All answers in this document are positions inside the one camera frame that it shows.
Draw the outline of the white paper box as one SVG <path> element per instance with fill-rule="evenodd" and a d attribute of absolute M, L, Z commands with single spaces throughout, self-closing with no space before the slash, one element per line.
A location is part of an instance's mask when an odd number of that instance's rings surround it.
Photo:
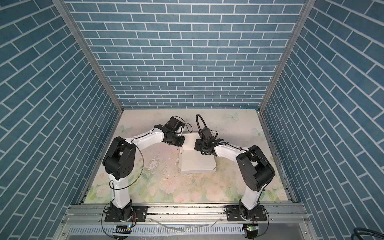
<path fill-rule="evenodd" d="M 198 133 L 183 134 L 185 141 L 179 153 L 179 172 L 181 174 L 214 173 L 217 169 L 213 155 L 202 155 L 195 150 L 195 142 L 200 138 Z"/>

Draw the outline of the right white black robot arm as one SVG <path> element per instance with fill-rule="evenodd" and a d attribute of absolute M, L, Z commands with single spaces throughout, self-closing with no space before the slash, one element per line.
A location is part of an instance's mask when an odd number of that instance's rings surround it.
<path fill-rule="evenodd" d="M 212 135 L 207 127 L 198 131 L 195 150 L 202 155 L 226 158 L 238 164 L 242 179 L 246 184 L 244 195 L 239 201 L 239 212 L 248 220 L 255 216 L 264 189 L 271 183 L 275 170 L 258 146 L 242 148 L 230 145 L 217 135 Z"/>

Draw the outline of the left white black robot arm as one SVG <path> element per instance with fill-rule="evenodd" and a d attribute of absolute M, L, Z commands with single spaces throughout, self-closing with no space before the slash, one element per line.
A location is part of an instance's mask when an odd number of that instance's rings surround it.
<path fill-rule="evenodd" d="M 188 124 L 177 117 L 171 117 L 164 125 L 155 125 L 150 131 L 131 138 L 116 137 L 107 150 L 103 159 L 103 166 L 109 175 L 110 188 L 113 191 L 113 199 L 107 208 L 107 213 L 119 222 L 126 222 L 135 216 L 132 208 L 132 199 L 129 195 L 129 187 L 136 181 L 130 183 L 129 175 L 132 172 L 136 152 L 144 159 L 142 150 L 157 144 L 181 147 L 185 141 L 182 135 L 184 129 L 189 132 Z"/>

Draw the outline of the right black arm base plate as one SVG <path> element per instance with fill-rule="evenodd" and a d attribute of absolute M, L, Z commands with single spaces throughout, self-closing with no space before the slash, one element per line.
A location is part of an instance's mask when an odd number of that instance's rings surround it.
<path fill-rule="evenodd" d="M 248 210 L 243 205 L 226 205 L 224 212 L 229 222 L 239 221 L 267 221 L 267 213 L 263 205 L 258 205 L 252 210 Z"/>

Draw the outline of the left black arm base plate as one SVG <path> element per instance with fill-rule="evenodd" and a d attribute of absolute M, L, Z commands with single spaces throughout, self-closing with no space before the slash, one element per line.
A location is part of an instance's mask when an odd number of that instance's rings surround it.
<path fill-rule="evenodd" d="M 104 211 L 104 221 L 107 223 L 137 223 L 145 222 L 148 206 L 126 206 L 118 209 L 114 205 L 108 206 Z"/>

